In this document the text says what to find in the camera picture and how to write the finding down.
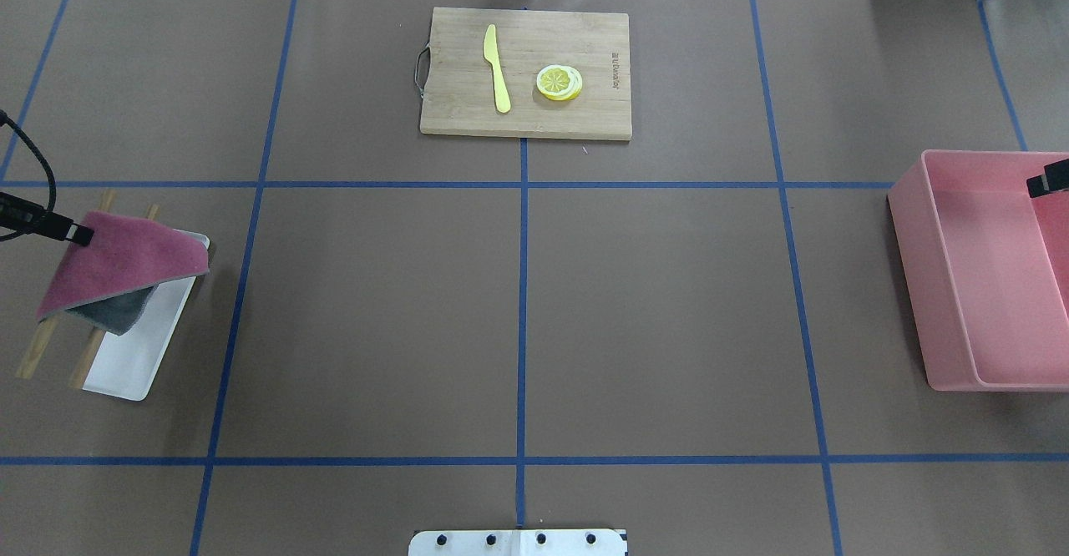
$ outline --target folded cloth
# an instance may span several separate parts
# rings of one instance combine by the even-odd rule
[[[141,316],[155,287],[207,272],[207,250],[196,238],[145,218],[90,212],[87,246],[69,244],[37,320],[69,311],[115,335]]]

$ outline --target wooden cutting board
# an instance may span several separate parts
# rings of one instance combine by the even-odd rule
[[[512,99],[494,108],[494,81],[482,58],[486,27]],[[427,135],[631,140],[631,41],[625,13],[435,7],[431,65],[419,129]],[[539,70],[570,65],[583,92],[552,102],[534,87]]]

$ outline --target pink plastic box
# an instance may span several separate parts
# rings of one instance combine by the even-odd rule
[[[1069,192],[1025,186],[1063,159],[926,151],[892,187],[932,388],[1069,390]]]

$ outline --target lemon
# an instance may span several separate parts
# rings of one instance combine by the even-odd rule
[[[538,73],[536,86],[547,99],[568,102],[579,96],[583,76],[579,71],[567,65],[546,65]]]

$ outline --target white bracket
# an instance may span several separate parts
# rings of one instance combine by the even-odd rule
[[[628,532],[615,529],[420,531],[408,556],[626,556]]]

